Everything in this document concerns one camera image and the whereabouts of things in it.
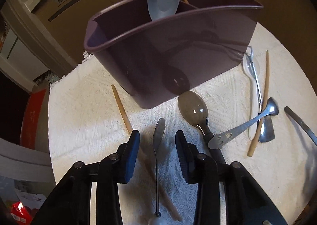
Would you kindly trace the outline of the long wooden chopstick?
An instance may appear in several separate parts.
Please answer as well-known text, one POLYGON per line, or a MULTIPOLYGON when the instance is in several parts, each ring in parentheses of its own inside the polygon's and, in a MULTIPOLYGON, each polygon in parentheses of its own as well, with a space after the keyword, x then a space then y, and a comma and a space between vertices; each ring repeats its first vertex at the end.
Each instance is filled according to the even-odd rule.
MULTIPOLYGON (((141 163, 146 168, 146 171, 148 172, 150 178, 155 182, 155 156, 152 146, 152 140, 148 141, 146 140, 144 143, 141 143, 140 146, 140 153, 138 154, 138 158, 141 161, 141 163)), ((173 204, 170 196, 165 191, 164 187, 159 182, 159 211, 162 216, 162 212, 160 210, 160 207, 164 206, 167 211, 169 211, 170 216, 175 221, 182 221, 183 218, 181 217, 177 207, 173 204)))

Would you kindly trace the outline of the white plastic spoon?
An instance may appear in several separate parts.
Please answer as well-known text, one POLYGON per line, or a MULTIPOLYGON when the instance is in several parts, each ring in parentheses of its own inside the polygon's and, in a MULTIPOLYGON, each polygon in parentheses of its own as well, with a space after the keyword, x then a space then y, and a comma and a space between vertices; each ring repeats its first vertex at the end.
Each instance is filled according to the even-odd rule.
POLYGON ((253 72, 253 68, 251 66, 249 56, 247 54, 244 55, 242 60, 242 67, 244 74, 250 80, 250 119, 255 118, 260 112, 260 105, 258 100, 258 91, 256 80, 253 72))

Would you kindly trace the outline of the white textured table cloth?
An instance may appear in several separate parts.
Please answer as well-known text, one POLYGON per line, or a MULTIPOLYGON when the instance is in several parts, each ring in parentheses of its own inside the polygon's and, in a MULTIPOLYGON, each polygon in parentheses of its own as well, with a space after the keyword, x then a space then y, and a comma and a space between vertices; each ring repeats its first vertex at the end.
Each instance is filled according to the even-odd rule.
MULTIPOLYGON (((247 132, 222 149, 227 162, 238 161, 251 173, 292 224, 316 190, 316 146, 307 134, 282 110, 289 106, 311 130, 316 130, 316 94, 291 53, 262 25, 257 25, 251 46, 260 80, 265 64, 270 63, 269 96, 281 111, 272 118, 275 139, 257 145, 247 156, 247 132)), ((129 134, 122 121, 113 92, 113 77, 95 57, 78 65, 50 87, 48 101, 49 153, 56 181, 76 161, 87 164, 101 161, 125 143, 129 134)), ((151 141, 157 121, 164 118, 166 128, 159 149, 159 180, 177 207, 182 224, 192 224, 197 186, 182 177, 175 147, 175 134, 182 130, 188 142, 207 152, 199 130, 182 118, 177 98, 152 109, 140 108, 122 89, 118 92, 131 125, 141 135, 141 143, 151 141)), ((204 99, 208 124, 213 133, 232 129, 249 119, 250 81, 237 66, 195 88, 204 99)))

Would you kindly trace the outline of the metal spoon white ball handle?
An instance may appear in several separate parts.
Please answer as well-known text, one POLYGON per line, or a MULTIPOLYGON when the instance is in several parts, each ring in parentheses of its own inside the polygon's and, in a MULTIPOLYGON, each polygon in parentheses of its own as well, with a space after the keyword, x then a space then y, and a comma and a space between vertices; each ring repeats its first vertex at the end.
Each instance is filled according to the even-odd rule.
POLYGON ((148 221, 149 225, 167 224, 166 220, 161 216, 159 211, 159 165, 158 165, 158 150, 162 142, 165 131, 165 119, 160 118, 155 126, 152 138, 152 146, 155 156, 155 213, 148 221))

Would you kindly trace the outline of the purple plastic utensil caddy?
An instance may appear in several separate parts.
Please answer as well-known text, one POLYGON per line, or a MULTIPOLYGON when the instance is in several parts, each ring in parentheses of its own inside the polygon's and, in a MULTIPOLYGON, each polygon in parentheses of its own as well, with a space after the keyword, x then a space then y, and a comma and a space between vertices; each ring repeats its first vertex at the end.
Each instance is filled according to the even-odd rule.
POLYGON ((153 21, 147 0, 123 0, 90 18, 84 48, 150 109, 239 65, 262 8, 256 0, 187 0, 153 21))

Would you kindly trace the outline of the red snack package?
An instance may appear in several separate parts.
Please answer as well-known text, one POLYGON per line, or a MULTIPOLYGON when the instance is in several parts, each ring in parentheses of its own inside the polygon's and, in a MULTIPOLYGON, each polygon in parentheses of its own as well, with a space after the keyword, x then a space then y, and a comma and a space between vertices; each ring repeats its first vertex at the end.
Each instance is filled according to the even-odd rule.
POLYGON ((30 209, 24 206, 21 201, 12 204, 10 214, 17 224, 29 225, 31 224, 33 218, 35 217, 38 209, 30 209))

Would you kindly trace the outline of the red floor mat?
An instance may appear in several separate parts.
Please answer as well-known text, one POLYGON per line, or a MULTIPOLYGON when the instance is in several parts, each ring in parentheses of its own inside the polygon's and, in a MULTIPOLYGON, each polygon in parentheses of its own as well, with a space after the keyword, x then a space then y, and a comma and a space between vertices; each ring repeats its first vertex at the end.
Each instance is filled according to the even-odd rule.
POLYGON ((47 89, 31 93, 28 99, 20 133, 20 145, 35 149, 36 130, 47 89))

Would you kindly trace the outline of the black handled spoon upright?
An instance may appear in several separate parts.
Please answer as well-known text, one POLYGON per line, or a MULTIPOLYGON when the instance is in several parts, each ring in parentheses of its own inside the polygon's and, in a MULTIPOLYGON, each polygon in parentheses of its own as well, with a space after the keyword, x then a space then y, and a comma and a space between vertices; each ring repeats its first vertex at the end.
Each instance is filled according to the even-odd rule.
POLYGON ((221 151, 219 149, 212 150, 207 146, 214 135, 208 127, 208 108, 203 99, 193 91, 184 92, 178 97, 178 108, 184 120, 201 131, 211 157, 220 169, 224 168, 226 161, 221 151))

